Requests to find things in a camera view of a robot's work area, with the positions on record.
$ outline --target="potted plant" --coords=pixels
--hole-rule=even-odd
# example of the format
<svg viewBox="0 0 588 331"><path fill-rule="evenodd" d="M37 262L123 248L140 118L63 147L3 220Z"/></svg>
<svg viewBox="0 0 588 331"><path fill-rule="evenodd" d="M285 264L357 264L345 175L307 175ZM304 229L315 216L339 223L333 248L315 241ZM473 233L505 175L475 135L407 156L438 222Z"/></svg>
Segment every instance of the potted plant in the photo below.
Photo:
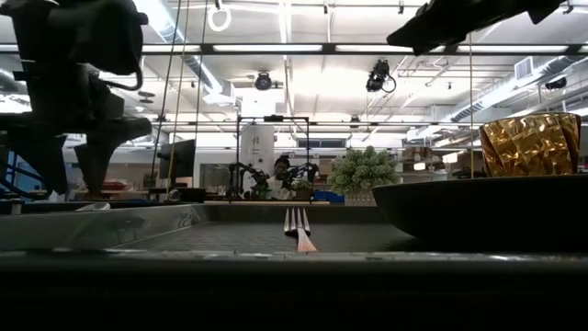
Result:
<svg viewBox="0 0 588 331"><path fill-rule="evenodd" d="M348 149L345 158L336 160L328 177L331 190L345 195L347 206L375 206L371 189L400 183L396 162L387 151L376 153L373 146L365 152Z"/></svg>
<svg viewBox="0 0 588 331"><path fill-rule="evenodd" d="M296 191L296 200L310 200L312 183L306 178L298 178L292 182L292 189Z"/></svg>

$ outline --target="air vent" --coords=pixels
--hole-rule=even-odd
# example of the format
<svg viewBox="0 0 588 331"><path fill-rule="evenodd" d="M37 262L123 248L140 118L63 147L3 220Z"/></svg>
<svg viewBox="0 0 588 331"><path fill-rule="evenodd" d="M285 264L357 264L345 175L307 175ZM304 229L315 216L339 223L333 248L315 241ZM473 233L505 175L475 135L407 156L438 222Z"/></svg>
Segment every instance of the air vent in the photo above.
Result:
<svg viewBox="0 0 588 331"><path fill-rule="evenodd" d="M520 63L514 65L514 77L521 80L533 74L533 58L527 57Z"/></svg>

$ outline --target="gold glass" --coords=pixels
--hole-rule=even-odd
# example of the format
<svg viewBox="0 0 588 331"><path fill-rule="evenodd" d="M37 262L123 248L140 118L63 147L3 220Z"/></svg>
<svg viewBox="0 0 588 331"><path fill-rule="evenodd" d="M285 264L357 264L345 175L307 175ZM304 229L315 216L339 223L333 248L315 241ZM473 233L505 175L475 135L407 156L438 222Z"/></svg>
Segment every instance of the gold glass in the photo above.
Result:
<svg viewBox="0 0 588 331"><path fill-rule="evenodd" d="M480 127L490 177L572 175L578 172L582 118L545 113L496 120Z"/></svg>

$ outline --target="ceiling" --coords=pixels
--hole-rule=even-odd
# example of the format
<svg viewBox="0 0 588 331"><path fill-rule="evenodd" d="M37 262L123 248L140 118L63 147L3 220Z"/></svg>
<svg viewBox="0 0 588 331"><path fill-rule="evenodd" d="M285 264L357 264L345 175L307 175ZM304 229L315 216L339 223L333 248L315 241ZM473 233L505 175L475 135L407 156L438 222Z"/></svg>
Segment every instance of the ceiling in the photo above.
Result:
<svg viewBox="0 0 588 331"><path fill-rule="evenodd" d="M160 0L135 0L140 6ZM399 14L398 1L329 0L329 14L324 13L323 0L223 1L231 10L231 24L223 31L213 31L205 19L205 7L213 10L214 1L182 0L165 2L169 17L175 20L186 40L192 43L304 43L345 42L384 43L386 36L400 28L414 16L424 0L404 0L404 13ZM527 15L513 17L496 26L472 34L475 43L585 43L588 40L588 1L573 1L576 9L569 15L557 12L534 26ZM220 25L224 14L215 15ZM152 26L143 28L145 43L164 43ZM0 17L0 43L14 43L10 21ZM276 104L278 114L291 113L310 116L315 120L349 120L352 115L363 115L362 120L390 119L440 120L436 108L451 109L476 97L480 91L512 74L520 56L374 56L374 55L289 55L287 60L276 55L209 55L201 61L220 80L232 82L236 95L252 90L258 72L269 72L278 82L281 100ZM377 60L385 59L394 70L397 89L389 94L368 93L365 89L368 72ZM292 109L288 109L285 91L286 65L288 92ZM198 88L198 78L179 56L146 56L145 84L142 90L155 94L153 103L143 105L136 93L119 91L127 99L128 112L137 116L161 113L173 120L234 120L233 105L209 105L202 101L207 95ZM169 86L165 91L165 78ZM585 74L574 72L576 86L582 86ZM110 77L121 82L129 77ZM531 107L539 102L537 88L521 91L520 95L496 105L512 112ZM544 91L541 97L555 97L564 91ZM139 113L138 106L144 108ZM180 131L190 131L183 127ZM218 128L203 128L217 131Z"/></svg>

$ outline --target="green plant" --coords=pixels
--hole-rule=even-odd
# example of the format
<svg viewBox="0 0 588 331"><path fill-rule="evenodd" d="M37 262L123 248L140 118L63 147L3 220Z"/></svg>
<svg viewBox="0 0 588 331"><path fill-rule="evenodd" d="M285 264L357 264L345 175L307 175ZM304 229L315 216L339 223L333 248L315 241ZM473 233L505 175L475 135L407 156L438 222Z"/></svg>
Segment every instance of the green plant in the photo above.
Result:
<svg viewBox="0 0 588 331"><path fill-rule="evenodd" d="M334 162L328 183L337 194L359 193L380 185L398 184L400 176L395 167L396 162L387 151L376 153L373 146L368 146L365 152L349 149L344 159Z"/></svg>
<svg viewBox="0 0 588 331"><path fill-rule="evenodd" d="M298 178L292 182L292 189L299 190L299 189L311 189L312 183L306 178Z"/></svg>

